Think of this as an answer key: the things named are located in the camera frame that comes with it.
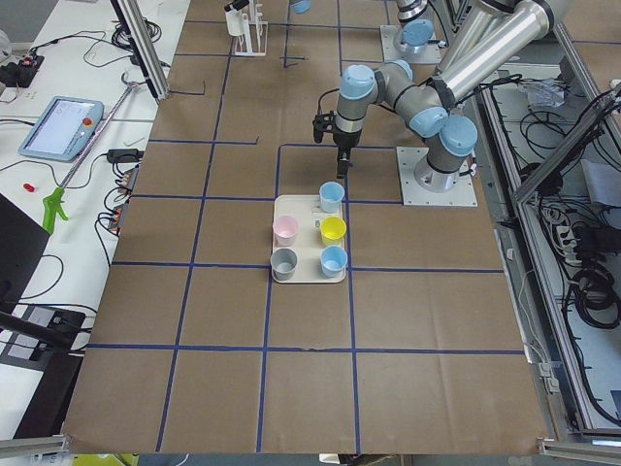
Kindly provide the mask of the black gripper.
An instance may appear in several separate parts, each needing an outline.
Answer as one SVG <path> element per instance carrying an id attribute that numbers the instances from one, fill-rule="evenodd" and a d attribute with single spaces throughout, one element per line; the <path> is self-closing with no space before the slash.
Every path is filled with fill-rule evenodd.
<path id="1" fill-rule="evenodd" d="M 343 179 L 348 175 L 352 167 L 350 160 L 351 150 L 358 146 L 362 131 L 344 132 L 336 129 L 333 133 L 333 141 L 338 147 L 337 178 Z"/>

